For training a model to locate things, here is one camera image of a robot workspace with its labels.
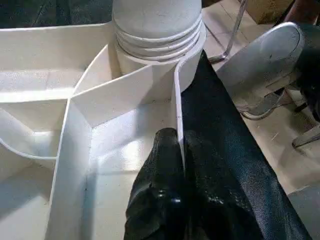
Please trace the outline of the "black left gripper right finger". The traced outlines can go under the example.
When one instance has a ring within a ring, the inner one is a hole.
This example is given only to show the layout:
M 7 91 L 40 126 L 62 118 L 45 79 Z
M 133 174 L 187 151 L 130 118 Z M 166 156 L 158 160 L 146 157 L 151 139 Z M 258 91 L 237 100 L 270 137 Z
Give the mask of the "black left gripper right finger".
M 193 225 L 208 240 L 263 239 L 246 194 L 214 144 L 189 130 L 184 150 Z

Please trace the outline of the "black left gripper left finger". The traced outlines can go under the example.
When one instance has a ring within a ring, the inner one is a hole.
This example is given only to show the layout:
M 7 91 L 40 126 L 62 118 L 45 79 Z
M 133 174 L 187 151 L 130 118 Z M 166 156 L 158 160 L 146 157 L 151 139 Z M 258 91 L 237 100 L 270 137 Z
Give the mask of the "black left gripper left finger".
M 186 230 L 183 159 L 177 131 L 156 132 L 125 211 L 125 240 L 182 240 Z

